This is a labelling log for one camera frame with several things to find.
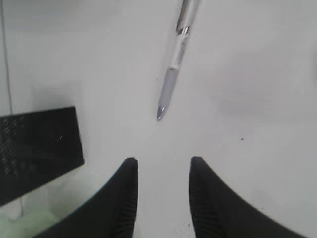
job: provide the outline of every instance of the white surface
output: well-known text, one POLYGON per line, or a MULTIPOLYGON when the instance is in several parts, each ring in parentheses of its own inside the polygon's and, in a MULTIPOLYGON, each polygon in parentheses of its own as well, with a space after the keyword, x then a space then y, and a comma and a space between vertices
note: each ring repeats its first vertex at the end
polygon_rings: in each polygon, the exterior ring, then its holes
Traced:
POLYGON ((0 116, 10 114, 9 94, 6 77, 2 19, 0 18, 0 116))
POLYGON ((78 110, 86 165, 49 194, 60 217, 135 156, 135 237, 194 237, 188 179, 199 155, 265 214, 317 236, 315 0, 201 0, 160 123, 181 1, 4 3, 14 112, 78 110))

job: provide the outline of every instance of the pen tip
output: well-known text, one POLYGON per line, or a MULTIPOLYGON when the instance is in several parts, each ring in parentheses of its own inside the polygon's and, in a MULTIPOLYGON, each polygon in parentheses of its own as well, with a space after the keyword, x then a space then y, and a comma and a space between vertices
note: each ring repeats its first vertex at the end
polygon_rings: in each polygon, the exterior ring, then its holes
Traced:
POLYGON ((164 109, 165 109, 165 108, 163 108, 163 107, 161 107, 161 106, 158 107, 158 115, 157 115, 157 120, 158 120, 158 121, 160 121, 160 120, 163 118, 164 113, 165 113, 165 110, 164 110, 164 109))

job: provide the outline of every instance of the white pen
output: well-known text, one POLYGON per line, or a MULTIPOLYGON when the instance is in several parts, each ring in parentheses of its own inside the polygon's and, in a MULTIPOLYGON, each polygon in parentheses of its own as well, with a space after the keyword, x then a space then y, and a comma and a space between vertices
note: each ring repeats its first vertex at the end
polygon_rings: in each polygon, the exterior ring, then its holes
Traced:
POLYGON ((163 118, 169 106, 198 4, 199 0, 183 0, 182 10, 176 26, 177 36, 174 54, 167 68, 164 85, 158 102, 158 121, 163 118))

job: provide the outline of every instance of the pen clip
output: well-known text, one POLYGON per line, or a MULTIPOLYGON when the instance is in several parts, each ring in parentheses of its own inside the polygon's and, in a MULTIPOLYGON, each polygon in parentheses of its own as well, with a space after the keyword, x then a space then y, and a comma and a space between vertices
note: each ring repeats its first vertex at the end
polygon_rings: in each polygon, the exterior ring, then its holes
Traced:
POLYGON ((178 18, 178 21, 177 21, 177 25, 176 25, 176 32, 181 31, 182 28, 184 27, 183 26, 184 15, 185 15, 185 12, 186 12, 186 9, 187 9, 187 6, 188 6, 188 2, 189 2, 189 0, 183 0, 182 9, 180 11, 180 15, 179 15, 179 18, 178 18))

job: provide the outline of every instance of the black object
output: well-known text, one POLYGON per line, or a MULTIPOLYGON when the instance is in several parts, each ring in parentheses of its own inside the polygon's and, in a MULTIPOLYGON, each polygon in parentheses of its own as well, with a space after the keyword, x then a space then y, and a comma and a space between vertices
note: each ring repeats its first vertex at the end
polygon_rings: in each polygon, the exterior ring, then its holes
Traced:
POLYGON ((196 238, 301 238, 240 198, 199 157, 191 161, 189 195, 196 238))
POLYGON ((126 159, 87 203, 36 238, 132 238, 138 203, 138 162, 126 159))
POLYGON ((0 118, 0 205, 83 164, 74 107, 0 118))

